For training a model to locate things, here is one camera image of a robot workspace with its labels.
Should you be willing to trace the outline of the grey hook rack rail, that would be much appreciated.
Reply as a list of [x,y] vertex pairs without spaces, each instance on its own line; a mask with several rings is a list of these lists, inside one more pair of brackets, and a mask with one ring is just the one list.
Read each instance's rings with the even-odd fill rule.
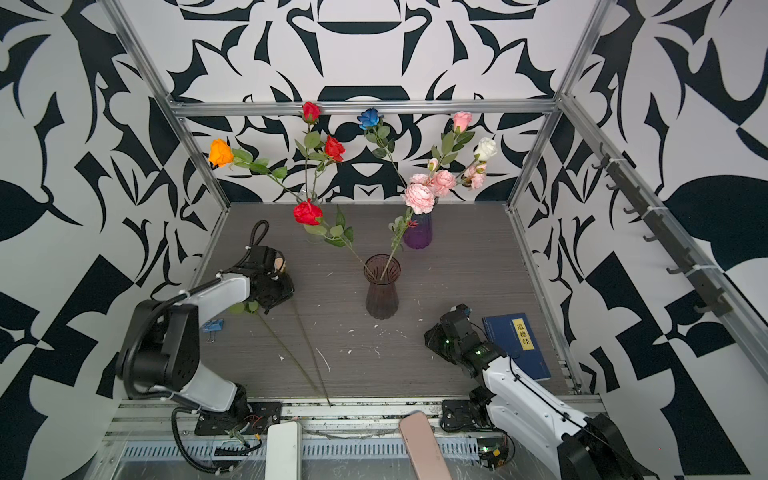
[[717,317],[731,313],[733,306],[726,297],[723,282],[717,279],[719,268],[696,250],[692,238],[671,210],[662,204],[627,159],[611,156],[603,145],[599,146],[599,156],[593,167],[605,171],[612,180],[609,190],[619,191],[627,199],[630,206],[624,212],[639,218],[650,231],[643,239],[659,243],[672,260],[667,273],[684,276],[701,298],[694,310]]

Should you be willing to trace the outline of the dark maroon glass vase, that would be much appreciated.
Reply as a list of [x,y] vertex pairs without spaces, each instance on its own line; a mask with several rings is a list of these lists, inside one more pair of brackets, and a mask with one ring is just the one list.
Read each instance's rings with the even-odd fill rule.
[[402,273],[400,263],[389,255],[376,254],[368,258],[363,272],[368,281],[365,301],[368,314],[377,320],[391,318],[399,308],[396,282]]

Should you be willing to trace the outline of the blue binder clip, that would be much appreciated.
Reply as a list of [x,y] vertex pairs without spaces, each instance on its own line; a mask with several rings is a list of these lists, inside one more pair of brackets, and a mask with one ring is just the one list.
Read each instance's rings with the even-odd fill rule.
[[217,334],[223,330],[224,327],[224,320],[223,319],[214,319],[209,320],[203,324],[201,327],[201,331],[205,336],[207,343],[214,343],[217,337]]

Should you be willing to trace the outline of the orange artificial rose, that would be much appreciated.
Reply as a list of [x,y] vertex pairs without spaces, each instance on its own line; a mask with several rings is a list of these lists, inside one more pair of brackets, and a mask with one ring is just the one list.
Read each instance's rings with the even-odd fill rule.
[[302,201],[302,198],[296,192],[286,187],[283,182],[287,176],[286,168],[270,169],[267,159],[259,159],[246,150],[233,148],[222,139],[212,141],[208,153],[208,162],[217,168],[235,166],[249,170],[251,173],[265,176],[277,184],[283,192],[291,195],[298,203]]

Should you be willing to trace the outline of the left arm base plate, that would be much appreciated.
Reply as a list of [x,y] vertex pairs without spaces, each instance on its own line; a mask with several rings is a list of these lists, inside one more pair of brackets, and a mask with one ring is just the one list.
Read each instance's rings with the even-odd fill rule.
[[264,435],[270,426],[280,422],[283,404],[278,401],[248,402],[240,409],[213,413],[203,411],[197,420],[197,436],[222,436],[235,427],[244,435]]

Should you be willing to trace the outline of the clear glass vase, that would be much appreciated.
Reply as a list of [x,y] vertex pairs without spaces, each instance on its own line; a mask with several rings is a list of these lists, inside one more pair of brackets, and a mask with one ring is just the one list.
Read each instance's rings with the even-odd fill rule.
[[320,233],[320,218],[323,218],[324,214],[320,207],[320,201],[313,197],[306,186],[301,188],[300,196],[302,202],[293,210],[294,219],[304,228],[309,243],[321,244],[324,235]]

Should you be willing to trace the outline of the purple blue glass vase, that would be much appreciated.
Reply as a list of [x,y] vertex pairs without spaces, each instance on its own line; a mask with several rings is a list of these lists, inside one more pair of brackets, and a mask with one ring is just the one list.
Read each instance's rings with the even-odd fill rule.
[[404,244],[410,249],[428,247],[433,238],[432,213],[413,214],[403,235]]

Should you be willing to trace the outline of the pink artificial rose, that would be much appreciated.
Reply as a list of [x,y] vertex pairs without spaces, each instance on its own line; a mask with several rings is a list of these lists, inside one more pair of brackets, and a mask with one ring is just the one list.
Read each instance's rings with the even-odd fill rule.
[[442,167],[448,167],[455,161],[459,152],[474,137],[469,130],[472,114],[469,112],[455,113],[450,122],[450,129],[440,135],[440,141],[431,148],[431,158],[428,171],[436,174]]

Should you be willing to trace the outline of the pink peony flower spray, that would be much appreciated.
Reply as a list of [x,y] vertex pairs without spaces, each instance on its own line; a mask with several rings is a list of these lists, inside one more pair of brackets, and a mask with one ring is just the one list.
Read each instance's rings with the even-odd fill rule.
[[479,190],[485,182],[487,163],[473,163],[458,176],[452,175],[447,170],[440,170],[431,180],[431,190],[435,197],[447,196],[457,185],[469,190]]

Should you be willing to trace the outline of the small red artificial rose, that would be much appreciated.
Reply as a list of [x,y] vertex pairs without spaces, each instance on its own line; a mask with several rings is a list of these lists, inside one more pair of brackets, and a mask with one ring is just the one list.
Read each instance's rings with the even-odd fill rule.
[[311,200],[312,193],[309,185],[309,160],[320,144],[320,133],[315,130],[315,126],[319,121],[321,110],[315,103],[305,102],[302,105],[301,113],[302,121],[306,126],[306,131],[304,133],[304,138],[296,141],[296,146],[304,160],[305,197],[307,200]]

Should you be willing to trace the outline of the white artificial rose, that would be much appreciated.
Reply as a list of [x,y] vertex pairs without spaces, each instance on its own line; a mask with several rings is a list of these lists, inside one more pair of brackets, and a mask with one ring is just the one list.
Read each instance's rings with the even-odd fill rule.
[[474,162],[472,166],[480,168],[493,158],[498,151],[499,148],[494,139],[489,137],[482,138],[473,151]]

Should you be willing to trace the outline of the pink phone-like device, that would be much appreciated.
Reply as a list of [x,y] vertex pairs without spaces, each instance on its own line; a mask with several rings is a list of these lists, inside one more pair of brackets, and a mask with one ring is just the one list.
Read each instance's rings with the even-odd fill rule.
[[400,420],[399,431],[418,480],[451,480],[451,474],[425,413]]

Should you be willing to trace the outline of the blue artificial rose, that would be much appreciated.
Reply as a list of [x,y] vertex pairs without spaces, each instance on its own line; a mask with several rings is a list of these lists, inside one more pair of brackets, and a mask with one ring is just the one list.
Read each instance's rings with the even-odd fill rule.
[[368,108],[357,117],[357,120],[365,139],[373,146],[374,157],[388,161],[395,170],[399,183],[406,188],[406,180],[394,160],[395,140],[392,137],[392,129],[384,122],[384,117],[377,109]]

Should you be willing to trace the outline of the large red artificial rose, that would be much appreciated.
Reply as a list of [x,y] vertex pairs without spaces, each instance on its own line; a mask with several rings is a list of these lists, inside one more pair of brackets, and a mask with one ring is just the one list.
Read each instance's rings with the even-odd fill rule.
[[343,154],[346,152],[344,146],[335,138],[328,136],[325,140],[320,139],[318,132],[311,132],[310,136],[315,139],[312,146],[307,145],[307,159],[315,163],[312,184],[308,192],[313,201],[318,200],[320,195],[317,193],[317,182],[320,176],[330,165],[341,163]]

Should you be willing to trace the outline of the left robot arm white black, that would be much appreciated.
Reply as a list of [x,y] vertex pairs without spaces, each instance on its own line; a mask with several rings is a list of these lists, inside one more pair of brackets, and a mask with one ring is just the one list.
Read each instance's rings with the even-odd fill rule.
[[181,456],[203,474],[224,476],[237,468],[232,461],[204,464],[186,449],[178,416],[198,414],[218,423],[240,441],[242,454],[259,450],[260,442],[242,438],[252,409],[243,385],[226,380],[206,367],[200,356],[203,326],[233,306],[250,313],[269,313],[289,300],[294,285],[284,255],[263,245],[269,230],[266,220],[251,230],[244,255],[215,278],[163,301],[145,300],[133,312],[116,360],[116,377],[132,400],[172,400],[171,432]]

